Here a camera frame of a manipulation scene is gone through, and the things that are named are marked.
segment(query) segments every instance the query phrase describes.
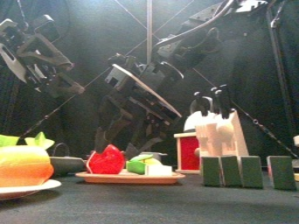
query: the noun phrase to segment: red toy strawberry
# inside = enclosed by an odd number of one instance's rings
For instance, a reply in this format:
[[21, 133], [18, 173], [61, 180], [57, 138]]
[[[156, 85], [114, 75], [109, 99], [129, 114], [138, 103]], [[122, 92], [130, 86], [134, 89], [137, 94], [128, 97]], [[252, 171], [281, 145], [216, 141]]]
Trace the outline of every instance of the red toy strawberry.
[[113, 144], [109, 144], [101, 154], [93, 151], [88, 158], [88, 172], [93, 174], [118, 174], [125, 165], [125, 157]]

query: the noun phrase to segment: orange toy fruit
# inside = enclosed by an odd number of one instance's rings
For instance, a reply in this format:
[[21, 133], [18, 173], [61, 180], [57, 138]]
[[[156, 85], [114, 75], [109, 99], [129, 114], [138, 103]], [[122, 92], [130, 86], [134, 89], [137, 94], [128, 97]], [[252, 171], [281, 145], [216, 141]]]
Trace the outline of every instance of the orange toy fruit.
[[0, 187], [38, 186], [51, 173], [50, 158], [41, 147], [0, 147]]

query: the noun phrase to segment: toy food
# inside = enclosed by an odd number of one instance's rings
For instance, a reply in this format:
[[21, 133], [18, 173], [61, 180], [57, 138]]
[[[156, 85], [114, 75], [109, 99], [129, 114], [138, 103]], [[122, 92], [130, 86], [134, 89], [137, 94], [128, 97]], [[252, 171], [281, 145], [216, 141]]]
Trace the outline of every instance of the toy food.
[[47, 150], [47, 148], [50, 148], [51, 145], [54, 144], [54, 142], [50, 139], [45, 138], [42, 132], [39, 132], [35, 137], [26, 137], [23, 141], [26, 145], [39, 146], [45, 150]]
[[125, 157], [113, 144], [109, 144], [101, 154], [93, 151], [88, 158], [86, 168], [94, 174], [118, 174], [125, 165]]
[[0, 147], [15, 145], [18, 138], [18, 136], [0, 135]]
[[129, 161], [125, 162], [125, 169], [128, 172], [145, 174], [146, 165], [161, 165], [161, 162], [153, 158], [153, 154], [140, 154], [132, 157]]
[[41, 185], [51, 173], [50, 158], [41, 147], [0, 147], [0, 187]]

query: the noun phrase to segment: red box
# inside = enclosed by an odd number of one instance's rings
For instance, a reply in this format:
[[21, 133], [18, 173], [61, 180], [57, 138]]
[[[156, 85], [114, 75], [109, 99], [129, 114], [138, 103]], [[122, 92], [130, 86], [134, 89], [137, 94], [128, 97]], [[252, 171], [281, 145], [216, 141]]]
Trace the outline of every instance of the red box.
[[196, 133], [174, 134], [176, 150], [177, 150], [177, 172], [180, 173], [198, 173], [200, 172], [200, 158], [194, 156], [193, 152], [200, 147]]

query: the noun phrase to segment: oval plate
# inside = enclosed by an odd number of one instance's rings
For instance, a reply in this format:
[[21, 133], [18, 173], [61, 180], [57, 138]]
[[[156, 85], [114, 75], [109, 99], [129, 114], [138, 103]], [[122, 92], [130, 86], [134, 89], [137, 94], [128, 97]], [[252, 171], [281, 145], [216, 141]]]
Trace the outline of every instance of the oval plate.
[[76, 173], [76, 176], [84, 178], [88, 183], [136, 185], [170, 185], [184, 178], [184, 175], [176, 172], [172, 176], [145, 176], [126, 172], [125, 169], [118, 174], [90, 174], [84, 171]]
[[0, 187], [0, 200], [18, 199], [37, 193], [39, 190], [46, 190], [59, 185], [59, 181], [47, 179], [41, 185]]

